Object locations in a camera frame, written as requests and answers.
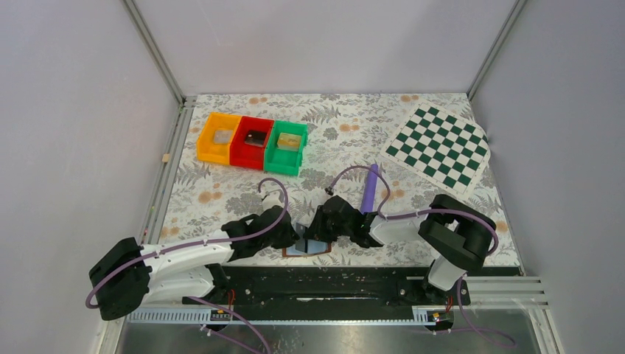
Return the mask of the brown leather card holder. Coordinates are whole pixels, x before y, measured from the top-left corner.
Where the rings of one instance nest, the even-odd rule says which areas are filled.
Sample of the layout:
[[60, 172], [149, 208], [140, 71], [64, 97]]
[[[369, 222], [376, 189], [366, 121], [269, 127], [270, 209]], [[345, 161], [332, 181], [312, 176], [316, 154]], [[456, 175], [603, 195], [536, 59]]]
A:
[[307, 227], [301, 223], [295, 223], [294, 229], [300, 237], [292, 246], [282, 249], [282, 256], [289, 257], [311, 257], [320, 254], [327, 254], [332, 251], [332, 244], [318, 240], [304, 239]]

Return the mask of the black credit card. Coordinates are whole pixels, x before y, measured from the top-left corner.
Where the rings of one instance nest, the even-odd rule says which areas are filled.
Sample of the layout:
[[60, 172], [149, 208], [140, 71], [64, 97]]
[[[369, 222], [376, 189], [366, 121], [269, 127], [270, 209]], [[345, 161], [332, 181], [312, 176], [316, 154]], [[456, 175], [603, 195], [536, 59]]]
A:
[[264, 147], [267, 133], [264, 131], [249, 130], [244, 139], [244, 143], [256, 147]]

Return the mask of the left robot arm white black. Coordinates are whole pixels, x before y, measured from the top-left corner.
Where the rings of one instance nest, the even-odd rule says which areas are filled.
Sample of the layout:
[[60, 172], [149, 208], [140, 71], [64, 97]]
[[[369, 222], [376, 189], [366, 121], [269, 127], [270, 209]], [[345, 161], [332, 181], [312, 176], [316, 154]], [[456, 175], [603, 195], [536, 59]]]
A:
[[93, 289], [85, 305], [110, 321], [151, 302], [189, 296], [222, 302], [229, 285], [216, 274], [218, 267], [267, 247], [290, 247], [298, 239], [289, 213], [277, 205], [229, 221], [209, 236], [160, 245], [140, 245], [127, 237], [89, 271]]

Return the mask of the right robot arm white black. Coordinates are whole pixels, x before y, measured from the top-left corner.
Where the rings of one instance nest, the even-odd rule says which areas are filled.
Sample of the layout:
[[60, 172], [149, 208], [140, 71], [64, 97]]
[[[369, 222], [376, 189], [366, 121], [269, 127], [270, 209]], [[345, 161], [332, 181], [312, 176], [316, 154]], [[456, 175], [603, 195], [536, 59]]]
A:
[[348, 237], [363, 248], [423, 240], [439, 254], [422, 285], [425, 299], [434, 304], [447, 299], [464, 274], [482, 269], [499, 244], [494, 221], [445, 194], [436, 195], [427, 209], [388, 215], [360, 212], [332, 196], [317, 208], [303, 237], [324, 243]]

